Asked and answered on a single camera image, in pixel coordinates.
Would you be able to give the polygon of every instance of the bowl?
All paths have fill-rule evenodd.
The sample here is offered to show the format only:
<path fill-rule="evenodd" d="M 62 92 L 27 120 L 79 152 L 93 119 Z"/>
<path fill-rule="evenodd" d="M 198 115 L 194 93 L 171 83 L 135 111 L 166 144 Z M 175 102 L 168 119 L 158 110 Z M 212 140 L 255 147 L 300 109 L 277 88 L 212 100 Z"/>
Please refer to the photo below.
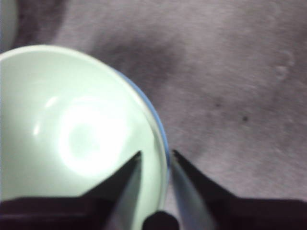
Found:
<path fill-rule="evenodd" d="M 1 201 L 80 196 L 143 152 L 131 229 L 162 207 L 169 156 L 148 98 L 86 54 L 25 46 L 1 55 Z"/>

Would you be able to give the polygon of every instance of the light green bowl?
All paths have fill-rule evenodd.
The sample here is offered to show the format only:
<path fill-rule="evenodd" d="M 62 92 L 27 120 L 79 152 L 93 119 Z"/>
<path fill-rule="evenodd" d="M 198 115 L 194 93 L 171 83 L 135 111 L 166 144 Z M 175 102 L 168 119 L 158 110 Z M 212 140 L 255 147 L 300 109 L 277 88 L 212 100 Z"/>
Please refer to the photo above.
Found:
<path fill-rule="evenodd" d="M 80 52 L 1 55 L 1 200 L 79 196 L 143 151 L 132 229 L 161 207 L 167 146 L 156 114 L 118 72 Z"/>
<path fill-rule="evenodd" d="M 9 50 L 15 40 L 18 29 L 18 7 L 16 0 L 0 1 L 0 51 Z"/>

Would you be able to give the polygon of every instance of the dark stain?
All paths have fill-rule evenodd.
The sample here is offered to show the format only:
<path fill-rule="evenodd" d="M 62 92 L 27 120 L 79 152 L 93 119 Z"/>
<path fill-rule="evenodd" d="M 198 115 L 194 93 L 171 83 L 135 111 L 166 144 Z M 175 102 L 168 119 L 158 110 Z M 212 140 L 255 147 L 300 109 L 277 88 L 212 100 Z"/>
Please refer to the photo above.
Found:
<path fill-rule="evenodd" d="M 57 34 L 67 0 L 18 0 L 19 27 L 14 47 L 48 44 Z"/>
<path fill-rule="evenodd" d="M 174 75 L 181 61 L 180 41 L 163 38 L 162 32 L 144 31 L 142 36 L 128 34 L 103 35 L 90 54 L 130 78 L 152 100 L 161 100 L 159 89 Z"/>
<path fill-rule="evenodd" d="M 248 121 L 248 116 L 244 116 L 244 117 L 242 118 L 242 121 L 247 122 L 247 121 Z"/>

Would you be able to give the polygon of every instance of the gray carpet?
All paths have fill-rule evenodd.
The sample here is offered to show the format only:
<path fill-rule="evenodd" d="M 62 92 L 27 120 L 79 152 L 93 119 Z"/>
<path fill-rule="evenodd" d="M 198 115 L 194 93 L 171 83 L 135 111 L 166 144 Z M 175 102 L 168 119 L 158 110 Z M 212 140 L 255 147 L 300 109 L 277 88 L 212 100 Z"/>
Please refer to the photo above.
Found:
<path fill-rule="evenodd" d="M 15 47 L 88 53 L 152 100 L 176 148 L 238 196 L 307 200 L 306 0 L 20 0 Z M 176 213 L 173 194 L 166 209 Z"/>

